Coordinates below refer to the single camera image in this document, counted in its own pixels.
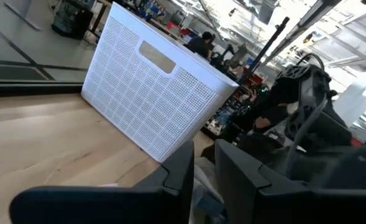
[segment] storage bin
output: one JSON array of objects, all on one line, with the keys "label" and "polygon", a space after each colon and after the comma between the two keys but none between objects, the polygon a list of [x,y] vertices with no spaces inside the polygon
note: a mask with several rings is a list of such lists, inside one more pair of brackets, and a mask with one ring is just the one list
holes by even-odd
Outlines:
[{"label": "storage bin", "polygon": [[163,162],[237,87],[205,59],[114,3],[81,94]]}]

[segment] gray floor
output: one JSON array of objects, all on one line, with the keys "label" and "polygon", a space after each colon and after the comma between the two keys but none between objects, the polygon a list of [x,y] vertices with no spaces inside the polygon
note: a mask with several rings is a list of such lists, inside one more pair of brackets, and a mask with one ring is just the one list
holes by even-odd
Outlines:
[{"label": "gray floor", "polygon": [[[62,37],[51,30],[53,14],[48,8],[47,0],[33,0],[32,2],[31,16],[36,18],[39,26],[42,26],[41,31],[31,28],[6,8],[4,1],[0,1],[0,32],[38,64],[88,68],[94,50],[84,42]],[[28,63],[1,38],[0,60]],[[86,72],[74,70],[45,70],[56,80],[62,81],[83,81],[86,74]]]}]

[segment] wooden table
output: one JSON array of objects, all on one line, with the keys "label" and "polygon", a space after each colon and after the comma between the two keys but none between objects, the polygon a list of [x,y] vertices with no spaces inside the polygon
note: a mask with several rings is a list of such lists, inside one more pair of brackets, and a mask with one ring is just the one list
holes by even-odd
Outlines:
[{"label": "wooden table", "polygon": [[[92,26],[92,28],[89,30],[92,34],[94,34],[95,36],[99,37],[99,35],[96,33],[96,29],[98,27],[98,24],[100,23],[100,20],[107,8],[107,6],[111,7],[112,3],[107,1],[107,0],[97,0],[98,2],[104,3],[103,6],[100,9],[100,12]],[[131,6],[131,3],[128,1],[125,1],[126,4]],[[151,19],[151,23],[154,24],[154,28],[156,29],[160,29],[162,32],[166,33],[167,35],[171,36],[173,39],[179,41],[181,44],[187,44],[187,41],[182,39],[179,35],[176,35],[172,32],[170,32],[170,30],[168,30],[163,24],[161,24],[160,22],[156,21],[155,19]]]},{"label": "wooden table", "polygon": [[0,98],[0,224],[30,187],[131,187],[157,167],[80,95]]}]

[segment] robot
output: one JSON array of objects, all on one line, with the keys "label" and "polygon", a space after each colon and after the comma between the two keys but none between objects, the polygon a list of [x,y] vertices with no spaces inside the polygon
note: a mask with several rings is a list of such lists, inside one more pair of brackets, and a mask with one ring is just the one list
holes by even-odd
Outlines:
[{"label": "robot", "polygon": [[[298,109],[285,127],[292,142],[268,150],[249,142],[241,150],[216,140],[229,223],[366,223],[366,145],[351,146],[351,133],[332,108],[329,75],[311,56],[321,68],[287,68],[259,104],[272,106],[283,90],[295,88]],[[253,109],[244,116],[256,116]]]}]

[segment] floor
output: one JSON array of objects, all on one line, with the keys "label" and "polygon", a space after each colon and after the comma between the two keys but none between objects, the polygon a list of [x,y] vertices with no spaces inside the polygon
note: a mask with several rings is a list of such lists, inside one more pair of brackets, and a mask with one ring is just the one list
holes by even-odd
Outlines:
[{"label": "floor", "polygon": [[[212,143],[199,132],[196,156]],[[0,224],[9,223],[12,198],[30,187],[131,187],[157,167],[80,95],[0,98]]]},{"label": "floor", "polygon": [[[27,0],[6,0],[20,4]],[[9,73],[4,66],[33,68],[38,75],[24,76],[24,73],[1,75],[0,79],[57,80],[82,82],[86,76],[93,46],[85,41],[62,37],[51,30],[53,14],[48,2],[32,1],[29,16],[42,28],[37,31],[0,1],[0,72]]]}]

